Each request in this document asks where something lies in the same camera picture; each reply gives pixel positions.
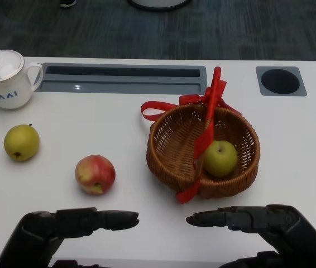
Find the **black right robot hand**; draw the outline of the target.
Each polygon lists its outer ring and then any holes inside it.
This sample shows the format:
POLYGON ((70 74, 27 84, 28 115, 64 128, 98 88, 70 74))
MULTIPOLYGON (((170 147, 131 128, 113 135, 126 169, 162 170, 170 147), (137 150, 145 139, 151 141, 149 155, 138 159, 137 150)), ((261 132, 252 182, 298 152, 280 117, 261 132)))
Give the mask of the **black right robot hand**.
POLYGON ((218 208, 194 213, 186 221, 197 227, 227 227, 231 231, 256 233, 274 248, 226 263, 224 267, 316 267, 316 229, 292 206, 218 208))

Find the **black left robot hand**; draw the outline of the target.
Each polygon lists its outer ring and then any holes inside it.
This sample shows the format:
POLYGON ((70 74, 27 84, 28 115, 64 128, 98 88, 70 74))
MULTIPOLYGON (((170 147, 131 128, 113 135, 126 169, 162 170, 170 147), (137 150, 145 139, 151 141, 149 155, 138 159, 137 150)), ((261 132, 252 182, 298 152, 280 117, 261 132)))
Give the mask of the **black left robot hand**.
POLYGON ((90 236, 98 229, 119 231, 138 225, 138 213, 79 208, 32 212, 19 221, 2 253, 0 267, 48 267, 64 239, 90 236))

